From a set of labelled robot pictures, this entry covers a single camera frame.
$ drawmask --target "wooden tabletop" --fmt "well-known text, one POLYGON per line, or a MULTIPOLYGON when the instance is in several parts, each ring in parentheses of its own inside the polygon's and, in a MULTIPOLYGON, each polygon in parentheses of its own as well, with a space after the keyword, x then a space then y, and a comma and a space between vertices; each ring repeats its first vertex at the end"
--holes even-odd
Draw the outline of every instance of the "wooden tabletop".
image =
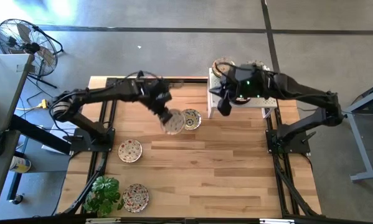
MULTIPOLYGON (((89 87, 104 87, 106 78, 91 77, 89 87)), ((171 94, 168 108, 199 111, 199 128, 170 136, 163 133, 158 118, 140 103, 117 102, 115 145, 105 175, 120 181, 120 192, 131 184, 143 184, 149 190, 150 201, 140 213, 122 209, 110 216, 281 217, 261 109, 233 108, 228 117, 215 111, 214 117, 208 119, 206 84, 186 83, 172 89, 171 94), (118 157, 118 147, 126 139, 142 143, 143 155, 135 163, 124 163, 118 157)), ((279 101, 279 105, 283 123, 299 120, 295 101, 279 101)), ((85 105, 82 113, 97 121, 100 108, 100 103, 85 105)), ((90 158, 90 152, 82 152, 70 161, 58 212, 68 208, 83 189, 90 158)), ((308 161, 290 154, 290 163, 296 188, 312 209, 321 213, 308 161)), ((287 190, 285 195, 291 210, 287 190)))

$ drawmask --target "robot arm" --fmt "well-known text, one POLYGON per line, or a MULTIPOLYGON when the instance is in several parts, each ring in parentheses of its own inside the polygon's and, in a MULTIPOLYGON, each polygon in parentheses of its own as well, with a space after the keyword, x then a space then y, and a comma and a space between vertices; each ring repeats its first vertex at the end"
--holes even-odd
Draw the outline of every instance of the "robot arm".
POLYGON ((283 73, 266 71, 255 64, 245 64, 240 67, 231 66, 228 74, 223 75, 221 86, 209 91, 221 97, 218 110, 228 116, 232 109, 230 101, 236 98, 273 97, 279 100, 299 100, 318 107, 306 118, 293 124, 282 124, 277 131, 277 140, 290 141, 295 135, 315 128, 319 125, 336 126, 342 122, 337 93, 324 92, 297 83, 293 78, 283 73))
POLYGON ((162 79, 141 78, 143 76, 143 72, 140 71, 136 79, 125 78, 106 88, 65 91, 53 100, 50 108, 53 119, 61 122, 70 121, 94 138, 103 139, 106 136, 103 124, 90 121, 79 113, 79 110, 84 104, 121 100, 142 103, 165 124, 172 117, 165 106, 166 102, 171 100, 169 85, 162 79))

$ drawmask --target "potted plant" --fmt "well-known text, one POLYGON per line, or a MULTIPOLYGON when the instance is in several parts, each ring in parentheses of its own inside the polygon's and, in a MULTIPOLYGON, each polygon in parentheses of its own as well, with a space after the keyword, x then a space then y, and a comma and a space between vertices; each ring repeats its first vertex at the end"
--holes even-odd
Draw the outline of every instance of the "potted plant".
POLYGON ((105 217, 113 210, 120 210, 124 200, 120 199, 118 192, 119 183, 115 178, 98 177, 92 185, 92 190, 87 195, 83 207, 88 212, 96 212, 98 217, 105 217))

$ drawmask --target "desk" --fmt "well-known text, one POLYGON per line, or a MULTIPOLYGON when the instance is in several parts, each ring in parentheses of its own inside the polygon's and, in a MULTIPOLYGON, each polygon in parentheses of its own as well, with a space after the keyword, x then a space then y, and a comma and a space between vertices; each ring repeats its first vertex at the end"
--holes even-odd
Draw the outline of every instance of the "desk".
MULTIPOLYGON (((4 152, 0 156, 0 195, 12 157, 16 151, 20 133, 64 153, 68 154, 70 152, 68 142, 14 115, 16 104, 19 101, 33 60, 34 56, 29 54, 0 55, 0 132, 10 130, 4 133, 5 143, 0 146, 4 147, 4 152)), ((17 185, 20 176, 21 174, 14 176, 17 185)), ((14 193, 16 193, 17 185, 13 190, 14 193)))
MULTIPOLYGON (((89 87, 104 87, 106 78, 91 77, 89 87)), ((111 216, 281 217, 272 156, 267 154, 267 124, 261 109, 233 108, 229 117, 215 111, 214 117, 208 119, 206 83, 185 83, 180 89, 172 89, 171 94, 168 108, 193 108, 202 114, 199 128, 165 135, 157 117, 144 106, 117 102, 115 146, 105 175, 120 181, 120 192, 131 184, 145 185, 151 200, 140 213, 122 209, 111 216), (120 143, 129 138, 143 145, 142 157, 132 164, 121 162, 117 155, 120 143)), ((279 105, 284 123, 299 120, 295 101, 279 101, 279 105)), ((100 108, 100 103, 85 105, 82 113, 97 121, 100 108)), ((68 208, 83 189, 90 157, 90 152, 81 152, 70 161, 58 212, 68 208)), ((312 209, 321 213, 308 161, 290 154, 290 162, 296 188, 312 209)), ((291 210, 287 190, 285 195, 291 210)))

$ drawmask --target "concrete floor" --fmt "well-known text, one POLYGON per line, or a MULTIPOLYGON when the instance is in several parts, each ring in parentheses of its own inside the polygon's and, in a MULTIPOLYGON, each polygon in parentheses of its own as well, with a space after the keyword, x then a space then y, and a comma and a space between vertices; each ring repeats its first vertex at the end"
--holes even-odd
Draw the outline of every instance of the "concrete floor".
MULTIPOLYGON (((273 29, 373 30, 373 0, 267 0, 267 4, 273 29)), ((0 22, 12 17, 55 26, 265 28, 260 0, 23 0, 0 4, 0 22)), ((47 33, 65 48, 55 72, 46 77, 59 90, 42 85, 51 94, 84 88, 91 75, 126 75, 141 69, 164 76, 205 76, 212 61, 224 56, 237 63, 262 60, 271 67, 266 34, 47 33)), ((343 108, 373 86, 373 35, 275 34, 273 38, 281 71, 302 84, 338 92, 343 108)), ((22 97, 36 91, 29 83, 22 97)), ((39 97, 34 103, 46 96, 39 97)), ((309 114, 300 112, 301 117, 309 114)), ((45 111, 31 112, 27 119, 52 125, 45 111)), ((348 123, 313 131, 317 134, 309 140, 311 160, 323 214, 373 222, 373 180, 358 184, 349 180, 349 175, 364 171, 364 165, 348 123)), ((63 172, 25 175, 19 193, 29 196, 28 203, 15 206, 1 200, 0 219, 50 215, 63 176, 63 172)))

